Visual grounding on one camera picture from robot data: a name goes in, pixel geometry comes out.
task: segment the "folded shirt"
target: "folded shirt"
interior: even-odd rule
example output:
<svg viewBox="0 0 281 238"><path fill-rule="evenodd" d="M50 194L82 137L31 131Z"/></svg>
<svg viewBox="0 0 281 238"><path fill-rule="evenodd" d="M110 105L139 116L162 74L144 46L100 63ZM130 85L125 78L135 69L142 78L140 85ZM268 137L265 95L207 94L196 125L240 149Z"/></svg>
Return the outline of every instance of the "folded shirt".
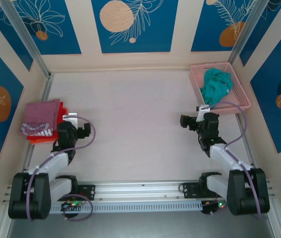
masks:
<svg viewBox="0 0 281 238"><path fill-rule="evenodd" d="M27 104L20 134L52 136L57 127L56 120L59 106L60 99Z"/></svg>

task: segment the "cable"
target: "cable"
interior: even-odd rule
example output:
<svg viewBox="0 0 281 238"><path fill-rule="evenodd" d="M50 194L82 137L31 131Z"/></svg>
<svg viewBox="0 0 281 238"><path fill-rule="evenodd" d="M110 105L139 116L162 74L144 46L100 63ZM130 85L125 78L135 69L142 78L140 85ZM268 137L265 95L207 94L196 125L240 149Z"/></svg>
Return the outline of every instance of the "cable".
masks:
<svg viewBox="0 0 281 238"><path fill-rule="evenodd" d="M64 198L64 197L73 197L73 196L80 197L80 198L84 199L85 201L87 201L87 202L91 205L91 212L90 212L86 217L83 217L83 218L80 218L80 219L67 218L67 217L65 216L65 212L66 212L67 210L69 210L69 208L72 208L72 207L73 207L73 206L68 206L68 207L66 207L66 208L63 210L63 213L62 213L64 219L67 220L67 221L70 221L70 222L81 222L81 221L84 221L84 220L90 218L91 215L92 215L92 213L93 213L93 209L94 209L92 202L91 202L87 197L82 196L82 195L79 195L79 194L66 194L66 195L64 195L62 198Z"/></svg>
<svg viewBox="0 0 281 238"><path fill-rule="evenodd" d="M48 157L46 160L44 160L38 167L37 169L34 170L34 172L32 173L30 179L29 179L29 183L28 183L28 187L27 187L27 193L26 193L26 214L27 214L27 219L29 221L33 221L31 219L31 216L30 216L30 190L31 190L31 186L32 186L32 183L33 183L33 179L35 178L35 175L36 173L38 172L39 169L41 169L47 162L49 162L51 159L53 159L55 156L63 153L63 152L66 152L66 151L69 151L69 150L78 150L78 149L83 149L83 148L86 148L88 147L90 144L93 143L93 141L95 140L95 136L96 136L96 131L95 131L95 127L93 126L93 124L85 119L85 118L82 118L82 117L78 117L78 116L66 116L64 118L78 118L78 119L81 119L81 120L84 120L86 121L87 123L89 123L91 125L91 128L93 129L93 137L92 137L92 140L87 143L86 145L83 145L83 146L79 146L79 147L73 147L73 148L67 148L67 149L64 149L64 150L61 150L61 151L58 151L56 152L55 154L51 155L50 157Z"/></svg>
<svg viewBox="0 0 281 238"><path fill-rule="evenodd" d="M233 105L234 107L236 107L238 110L240 110L240 112L243 114L243 117L244 117L244 122L245 122L245 127L244 127L244 130L243 132L241 133L241 135L239 137L237 137L235 140L232 140L230 143L228 143L226 146L225 146L225 151L242 167L242 169L244 170L247 178L248 178L248 181L249 181L249 184L250 184L250 187L251 187L251 190L253 192L253 195L254 195L254 199L255 199L255 203L256 203L256 210L257 210L257 213L258 213L258 217L259 219L262 218L261 216L261 211L260 211L260 205L259 205L259 200L258 200L258 196L257 196L257 192L256 192L256 189L255 189L255 186L254 186L254 183L253 183L253 180L251 179L251 176L249 174L249 172L247 171L247 169L245 168L245 166L240 162L240 160L235 157L228 149L227 147L229 145L231 145L232 143L235 143L236 141L240 140L246 133L246 129L247 129L247 118L246 118L246 115L245 115L245 112L243 111L242 108L240 108L239 105L236 105L235 103L231 103L231 102L219 102L219 103L215 103L213 105L210 105L210 106L207 106L205 108L202 108L202 109L207 109L207 108L211 108L213 106L216 106L218 104L230 104L230 105Z"/></svg>
<svg viewBox="0 0 281 238"><path fill-rule="evenodd" d="M218 210L216 210L215 212L210 212L209 214L206 214L206 215L207 216L213 216L214 214L219 213L220 211L224 210L225 208L226 208L226 206L218 208Z"/></svg>
<svg viewBox="0 0 281 238"><path fill-rule="evenodd" d="M226 148L227 148L229 145L231 145L232 143L235 143L236 141L238 141L238 140L240 140L241 138L243 138L243 136L244 136L245 133L246 133L246 129L247 129L247 118L246 118L246 115L245 115L245 112L243 111L243 109L240 108L239 105L237 105L237 104L235 104L235 103L231 103L231 102L219 102L219 103L215 103L215 104L213 104L213 105L207 106L207 107L202 108L202 109L208 109L208 108L211 108L211 107L216 106L216 105L218 105L218 104L230 104L230 105L236 107L236 108L237 108L238 110L240 110L240 112L243 114L244 121L245 121L245 127L244 127L244 130L243 130L243 132L241 133L241 135L240 135L239 137L237 137L235 140L232 140L231 142L227 143L226 146L225 146L225 149L226 149Z"/></svg>

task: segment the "teal cloth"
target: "teal cloth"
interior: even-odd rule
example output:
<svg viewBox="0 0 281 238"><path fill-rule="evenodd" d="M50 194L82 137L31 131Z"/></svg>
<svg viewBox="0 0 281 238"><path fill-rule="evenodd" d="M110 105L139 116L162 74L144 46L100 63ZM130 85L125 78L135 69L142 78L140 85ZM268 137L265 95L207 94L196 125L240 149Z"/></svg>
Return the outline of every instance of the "teal cloth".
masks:
<svg viewBox="0 0 281 238"><path fill-rule="evenodd" d="M230 73L216 68L211 68L205 72L204 87L201 88L205 104L213 105L218 103L224 96L229 94L233 87L230 77Z"/></svg>

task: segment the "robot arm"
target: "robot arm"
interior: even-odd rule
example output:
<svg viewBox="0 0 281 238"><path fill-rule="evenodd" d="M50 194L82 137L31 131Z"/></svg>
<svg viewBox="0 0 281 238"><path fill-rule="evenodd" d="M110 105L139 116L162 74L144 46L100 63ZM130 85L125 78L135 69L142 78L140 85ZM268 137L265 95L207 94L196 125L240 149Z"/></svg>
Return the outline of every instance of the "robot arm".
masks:
<svg viewBox="0 0 281 238"><path fill-rule="evenodd" d="M91 133L89 123L84 128L77 128L77 114L69 114L58 124L58 139L53 143L52 157L42 167L29 170L27 173L17 173L12 182L8 215L12 219L26 219L26 194L30 177L36 173L31 186L29 210L32 219L45 219L51 208L52 201L58 201L65 194L76 194L78 183L75 176L58 176L61 169L68 166L75 155L75 150L61 150L74 148L78 139L85 138Z"/></svg>
<svg viewBox="0 0 281 238"><path fill-rule="evenodd" d="M250 165L239 161L236 156L227 152L226 142L219 137L219 115L211 113L208 105L197 107L198 117L181 116L182 127L198 133L198 140L202 151L208 157L221 165L227 176L219 173L202 174L205 189L217 193L227 201L229 210L233 215L257 213L256 201L246 176L251 176L252 183L257 193L260 210L267 213L270 209L266 176L262 169L252 168Z"/></svg>

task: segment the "pink basket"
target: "pink basket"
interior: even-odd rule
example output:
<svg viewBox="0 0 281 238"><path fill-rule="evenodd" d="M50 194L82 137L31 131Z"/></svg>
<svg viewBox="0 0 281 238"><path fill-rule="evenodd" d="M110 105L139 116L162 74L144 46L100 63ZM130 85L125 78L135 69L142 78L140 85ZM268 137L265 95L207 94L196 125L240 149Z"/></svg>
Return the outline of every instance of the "pink basket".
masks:
<svg viewBox="0 0 281 238"><path fill-rule="evenodd" d="M235 103L239 105L243 109L243 111L251 107L251 103L243 87L240 85L239 80L229 62L204 63L191 66L190 80L199 105L205 104L200 88L204 86L204 74L210 68L217 68L221 71L231 73L230 79L232 80L234 86L230 93L222 98L221 102L226 101ZM240 113L240 111L236 107L229 104L217 105L214 109L211 109L211 112L217 114Z"/></svg>

